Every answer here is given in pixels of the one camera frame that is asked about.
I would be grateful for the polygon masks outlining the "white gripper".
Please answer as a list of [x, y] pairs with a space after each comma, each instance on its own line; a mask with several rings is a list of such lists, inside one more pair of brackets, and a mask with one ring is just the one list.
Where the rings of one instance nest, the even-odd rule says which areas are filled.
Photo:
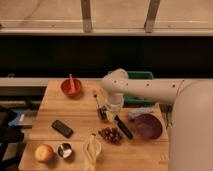
[[[115, 120], [116, 114], [118, 114], [124, 105], [124, 97], [122, 93], [109, 93], [107, 95], [105, 106], [109, 111], [108, 119], [110, 122]], [[97, 109], [98, 117], [100, 120], [106, 120], [106, 108], [100, 107]]]

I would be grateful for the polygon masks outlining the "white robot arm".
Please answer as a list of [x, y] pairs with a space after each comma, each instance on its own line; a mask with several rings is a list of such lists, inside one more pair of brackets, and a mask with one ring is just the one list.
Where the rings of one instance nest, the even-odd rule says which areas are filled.
[[168, 171], [213, 171], [213, 79], [130, 79], [117, 69], [101, 86], [113, 114], [125, 94], [172, 105]]

